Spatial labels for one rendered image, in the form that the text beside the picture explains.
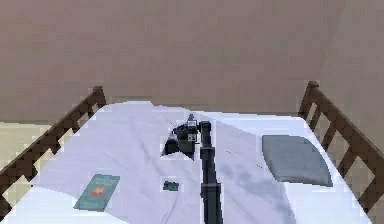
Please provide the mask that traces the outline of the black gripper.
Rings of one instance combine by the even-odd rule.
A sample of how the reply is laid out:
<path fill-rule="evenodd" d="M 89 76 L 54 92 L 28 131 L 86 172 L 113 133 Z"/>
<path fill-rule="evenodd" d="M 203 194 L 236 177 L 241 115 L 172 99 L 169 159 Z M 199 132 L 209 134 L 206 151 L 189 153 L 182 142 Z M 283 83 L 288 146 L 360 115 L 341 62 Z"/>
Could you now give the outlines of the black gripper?
<path fill-rule="evenodd" d="M 162 150 L 162 156 L 180 152 L 189 159 L 194 159 L 195 145 L 197 143 L 198 130 L 196 126 L 187 126 L 186 124 L 176 126 L 171 121 L 171 133 Z"/>

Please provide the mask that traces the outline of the teal book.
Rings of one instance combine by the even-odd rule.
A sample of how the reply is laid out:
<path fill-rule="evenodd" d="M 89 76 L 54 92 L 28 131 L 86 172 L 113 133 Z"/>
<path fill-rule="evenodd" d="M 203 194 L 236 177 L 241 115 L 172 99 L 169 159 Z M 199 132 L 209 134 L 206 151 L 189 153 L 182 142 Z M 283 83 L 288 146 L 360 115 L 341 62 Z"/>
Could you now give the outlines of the teal book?
<path fill-rule="evenodd" d="M 75 203 L 74 209 L 103 212 L 119 180 L 119 176 L 95 174 Z"/>

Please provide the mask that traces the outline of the grey pillow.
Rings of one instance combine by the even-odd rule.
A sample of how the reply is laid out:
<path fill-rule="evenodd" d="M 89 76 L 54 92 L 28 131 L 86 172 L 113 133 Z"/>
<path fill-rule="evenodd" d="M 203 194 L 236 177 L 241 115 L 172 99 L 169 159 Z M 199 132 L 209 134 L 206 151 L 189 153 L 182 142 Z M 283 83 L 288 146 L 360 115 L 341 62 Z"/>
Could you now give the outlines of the grey pillow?
<path fill-rule="evenodd" d="M 304 137 L 263 135 L 262 153 L 266 165 L 278 182 L 333 186 L 325 160 Z"/>

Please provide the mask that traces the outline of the white bed with brown frame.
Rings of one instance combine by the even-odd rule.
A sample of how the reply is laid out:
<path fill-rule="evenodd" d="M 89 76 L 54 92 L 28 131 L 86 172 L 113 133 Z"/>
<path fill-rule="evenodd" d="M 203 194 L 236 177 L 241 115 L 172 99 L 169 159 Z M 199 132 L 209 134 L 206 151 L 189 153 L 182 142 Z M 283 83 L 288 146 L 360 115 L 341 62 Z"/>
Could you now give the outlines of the white bed with brown frame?
<path fill-rule="evenodd" d="M 384 154 L 310 83 L 300 117 L 191 111 L 148 101 L 109 104 L 101 88 L 0 170 L 0 224 L 204 224 L 200 137 L 194 159 L 162 156 L 190 114 L 211 123 L 223 224 L 372 224 Z M 308 139 L 332 187 L 278 182 L 263 135 Z M 95 174 L 119 176 L 103 212 L 74 209 Z M 163 189 L 177 182 L 177 191 Z"/>

